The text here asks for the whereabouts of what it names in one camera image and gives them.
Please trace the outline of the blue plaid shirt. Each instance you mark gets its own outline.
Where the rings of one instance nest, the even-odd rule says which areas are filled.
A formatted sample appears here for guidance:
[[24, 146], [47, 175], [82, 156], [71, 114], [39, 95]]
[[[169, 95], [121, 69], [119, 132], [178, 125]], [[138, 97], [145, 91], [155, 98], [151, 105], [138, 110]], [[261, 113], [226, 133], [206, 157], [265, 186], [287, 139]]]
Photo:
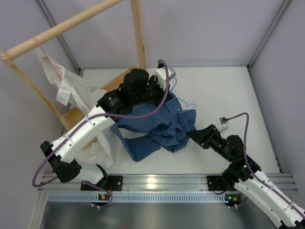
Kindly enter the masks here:
[[149, 117], [124, 118], [111, 126], [133, 161], [139, 162], [161, 148], [175, 153], [186, 147], [187, 132], [195, 130], [196, 110], [183, 110], [181, 101], [171, 99]]

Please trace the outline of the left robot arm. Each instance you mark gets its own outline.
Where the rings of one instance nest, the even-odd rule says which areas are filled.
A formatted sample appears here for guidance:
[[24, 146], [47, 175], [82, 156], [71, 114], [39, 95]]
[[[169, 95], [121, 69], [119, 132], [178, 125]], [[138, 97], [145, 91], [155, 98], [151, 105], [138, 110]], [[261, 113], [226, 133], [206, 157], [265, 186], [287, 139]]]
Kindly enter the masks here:
[[169, 81], [176, 76], [171, 67], [160, 64], [153, 76], [139, 68], [124, 76], [120, 86], [107, 92], [92, 110], [61, 138], [41, 144], [41, 150], [61, 183], [74, 179], [87, 181], [97, 190], [108, 184], [108, 174], [102, 166], [76, 159], [77, 154], [98, 134], [121, 118], [131, 115], [134, 107], [153, 103], [158, 108], [173, 96]]

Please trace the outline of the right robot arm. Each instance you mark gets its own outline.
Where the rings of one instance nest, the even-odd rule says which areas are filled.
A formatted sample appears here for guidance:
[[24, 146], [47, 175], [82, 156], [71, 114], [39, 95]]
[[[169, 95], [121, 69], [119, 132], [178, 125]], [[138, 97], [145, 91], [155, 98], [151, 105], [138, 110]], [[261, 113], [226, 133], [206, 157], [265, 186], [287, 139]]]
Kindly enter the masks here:
[[261, 167], [244, 154], [244, 144], [237, 135], [222, 138], [210, 125], [187, 135], [203, 149], [212, 149], [230, 164], [220, 176], [226, 189], [235, 189], [251, 200], [278, 229], [297, 228], [305, 223], [305, 210], [289, 199], [265, 174]]

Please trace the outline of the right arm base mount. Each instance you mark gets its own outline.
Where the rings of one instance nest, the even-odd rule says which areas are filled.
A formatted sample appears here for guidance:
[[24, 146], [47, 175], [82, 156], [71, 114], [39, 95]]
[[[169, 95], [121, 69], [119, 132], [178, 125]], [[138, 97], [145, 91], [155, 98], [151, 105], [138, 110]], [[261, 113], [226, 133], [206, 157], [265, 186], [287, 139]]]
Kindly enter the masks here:
[[208, 190], [213, 192], [236, 191], [234, 185], [238, 179], [233, 176], [207, 176]]

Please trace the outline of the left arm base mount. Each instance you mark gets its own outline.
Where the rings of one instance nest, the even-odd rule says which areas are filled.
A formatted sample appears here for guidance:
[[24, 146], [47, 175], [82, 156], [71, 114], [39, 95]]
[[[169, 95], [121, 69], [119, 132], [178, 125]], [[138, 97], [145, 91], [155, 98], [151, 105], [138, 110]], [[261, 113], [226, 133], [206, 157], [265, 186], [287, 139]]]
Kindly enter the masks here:
[[[121, 191], [123, 185], [123, 176], [110, 175], [107, 180], [103, 179], [96, 184], [97, 187], [101, 187], [107, 191]], [[81, 191], [98, 191], [99, 189], [90, 185], [81, 184]]]

